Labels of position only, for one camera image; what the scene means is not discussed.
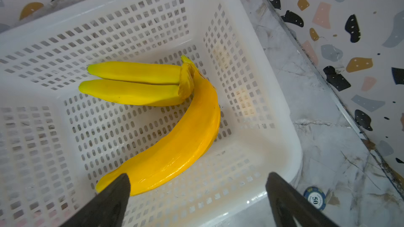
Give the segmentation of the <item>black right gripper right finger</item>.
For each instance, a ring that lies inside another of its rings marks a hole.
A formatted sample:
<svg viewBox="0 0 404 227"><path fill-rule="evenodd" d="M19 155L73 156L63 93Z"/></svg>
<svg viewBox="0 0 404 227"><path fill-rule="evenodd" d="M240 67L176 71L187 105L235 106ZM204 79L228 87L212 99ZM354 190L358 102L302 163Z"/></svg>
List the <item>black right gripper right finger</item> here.
<svg viewBox="0 0 404 227"><path fill-rule="evenodd" d="M276 226L337 227L277 173L269 174L266 191Z"/></svg>

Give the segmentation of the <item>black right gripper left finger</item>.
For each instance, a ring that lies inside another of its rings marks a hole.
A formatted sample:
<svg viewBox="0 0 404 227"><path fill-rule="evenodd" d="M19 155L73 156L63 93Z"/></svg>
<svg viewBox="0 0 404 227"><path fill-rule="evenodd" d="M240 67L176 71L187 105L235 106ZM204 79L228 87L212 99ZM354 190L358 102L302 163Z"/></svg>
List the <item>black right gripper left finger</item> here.
<svg viewBox="0 0 404 227"><path fill-rule="evenodd" d="M64 222L62 226L121 227L129 194L129 177L124 173Z"/></svg>

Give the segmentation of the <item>yellow banana bunch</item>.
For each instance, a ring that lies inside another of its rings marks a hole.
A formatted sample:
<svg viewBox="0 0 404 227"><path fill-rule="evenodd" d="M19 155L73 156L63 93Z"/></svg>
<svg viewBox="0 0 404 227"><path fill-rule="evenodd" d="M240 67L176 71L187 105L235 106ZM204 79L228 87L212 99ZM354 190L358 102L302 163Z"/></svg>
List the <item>yellow banana bunch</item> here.
<svg viewBox="0 0 404 227"><path fill-rule="evenodd" d="M103 62L89 65L96 80L84 81L79 91L107 102L165 107L182 104L194 90L197 68L187 57L182 65Z"/></svg>
<svg viewBox="0 0 404 227"><path fill-rule="evenodd" d="M130 195L153 190L193 165L217 138L221 111L216 89L199 71L194 74L194 97L172 131L149 149L105 175L95 189L101 192L125 173Z"/></svg>

